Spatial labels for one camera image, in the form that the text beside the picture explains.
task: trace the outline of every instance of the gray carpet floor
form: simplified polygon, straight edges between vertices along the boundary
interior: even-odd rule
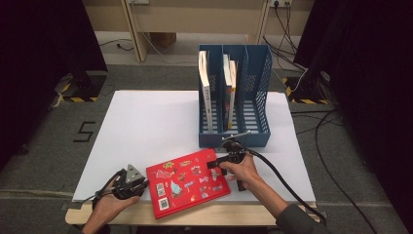
[[[65,207],[86,165],[106,110],[116,90],[197,90],[194,66],[109,65],[96,102],[63,101],[46,114],[28,145],[0,173],[0,233],[66,233]],[[280,71],[280,76],[299,75]],[[283,92],[273,73],[270,91]],[[316,126],[333,104],[290,104],[295,131],[319,209],[328,215],[333,233],[371,233],[362,216],[343,195],[322,165],[318,154],[342,189],[358,204],[379,233],[407,233],[374,174],[363,164],[349,129],[339,112],[328,116],[315,138]],[[88,142],[78,131],[94,132]],[[113,233],[130,233],[113,226]]]

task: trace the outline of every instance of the human hand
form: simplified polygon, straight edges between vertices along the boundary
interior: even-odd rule
[[[113,179],[107,186],[113,186]],[[126,200],[119,200],[113,194],[103,195],[96,203],[94,210],[83,227],[82,232],[85,234],[96,233],[103,225],[112,221],[125,208],[137,203],[140,197],[134,196]]]
[[[241,180],[245,189],[251,190],[257,182],[264,181],[255,168],[254,160],[249,152],[239,164],[222,162],[219,167],[228,170],[231,174],[229,180]]]

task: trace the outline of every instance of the power outlet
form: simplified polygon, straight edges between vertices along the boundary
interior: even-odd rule
[[[279,2],[279,8],[286,8],[287,4],[289,4],[289,7],[291,7],[291,5],[292,5],[292,0],[271,0],[270,7],[274,7],[274,3],[276,1]]]

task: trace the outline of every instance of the red picture book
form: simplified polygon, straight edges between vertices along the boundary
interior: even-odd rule
[[[215,161],[213,149],[204,149],[146,169],[155,218],[171,215],[231,193]]]

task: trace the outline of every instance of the floor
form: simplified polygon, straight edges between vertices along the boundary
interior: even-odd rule
[[[0,173],[0,233],[65,233],[68,228],[64,222],[67,204],[88,160],[114,90],[197,89],[196,84],[187,83],[163,87],[157,78],[174,74],[176,79],[185,80],[196,74],[199,44],[244,43],[242,35],[178,34],[175,44],[165,49],[151,48],[147,60],[139,63],[134,52],[129,50],[128,33],[97,32],[96,37],[99,44],[105,44],[100,48],[109,68],[98,101],[55,103],[56,108],[33,136],[28,154],[13,157]],[[282,40],[281,37],[268,39],[276,46]],[[299,39],[293,38],[295,45]],[[282,48],[290,50],[285,44]],[[301,75],[289,71],[294,67],[282,60],[278,63],[277,58],[274,58],[273,69],[270,91],[284,92],[281,78]],[[327,215],[328,227],[333,233],[371,233],[360,212],[350,202],[351,198],[378,233],[407,233],[375,175],[363,164],[340,113],[333,112],[328,116],[328,122],[316,128],[326,112],[334,108],[331,102],[326,105],[290,104],[303,160],[319,210]],[[94,132],[90,142],[73,143],[73,138],[78,137],[80,123],[89,120],[95,121],[90,125],[90,131]],[[280,233],[279,230],[267,231]],[[113,226],[112,233],[130,233],[130,229]]]

